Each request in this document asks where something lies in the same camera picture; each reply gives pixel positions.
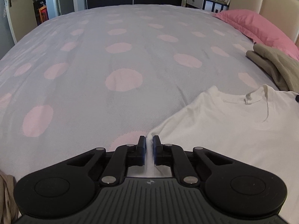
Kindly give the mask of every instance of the pillow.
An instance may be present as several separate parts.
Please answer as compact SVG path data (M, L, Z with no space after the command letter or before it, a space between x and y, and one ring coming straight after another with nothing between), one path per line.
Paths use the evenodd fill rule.
M299 61L299 49L278 27L256 12L246 9L221 11L214 17L230 24L255 43L281 50Z

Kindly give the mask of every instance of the beige headboard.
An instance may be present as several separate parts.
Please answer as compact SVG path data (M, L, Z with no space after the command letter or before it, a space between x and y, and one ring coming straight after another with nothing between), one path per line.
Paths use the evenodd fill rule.
M298 0L231 0L229 9L248 9L259 13L299 46Z

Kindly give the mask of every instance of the brown cloth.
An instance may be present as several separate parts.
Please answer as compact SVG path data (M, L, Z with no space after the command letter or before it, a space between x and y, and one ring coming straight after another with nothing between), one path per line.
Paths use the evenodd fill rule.
M11 224L18 217L18 207L13 198L14 178L0 171L0 223Z
M299 93L299 62L282 51L255 44L246 56L271 76L281 91Z

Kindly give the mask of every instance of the polka dot bedsheet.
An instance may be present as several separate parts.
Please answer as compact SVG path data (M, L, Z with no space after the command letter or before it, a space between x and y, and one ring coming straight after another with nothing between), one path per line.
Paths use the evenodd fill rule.
M277 89L252 42L211 13L169 5L51 19L0 62L0 168L20 179L95 147L137 143L213 85Z

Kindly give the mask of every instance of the white t-shirt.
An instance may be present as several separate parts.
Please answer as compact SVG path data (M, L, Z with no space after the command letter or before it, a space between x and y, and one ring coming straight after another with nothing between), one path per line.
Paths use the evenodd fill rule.
M298 224L299 103L296 95L275 91L267 85L244 96L228 95L213 86L153 129L147 136L148 143L154 135L159 135L162 144L180 145L186 151L201 146L276 174L288 189L280 216L290 224ZM160 176L167 175L163 170L159 172Z

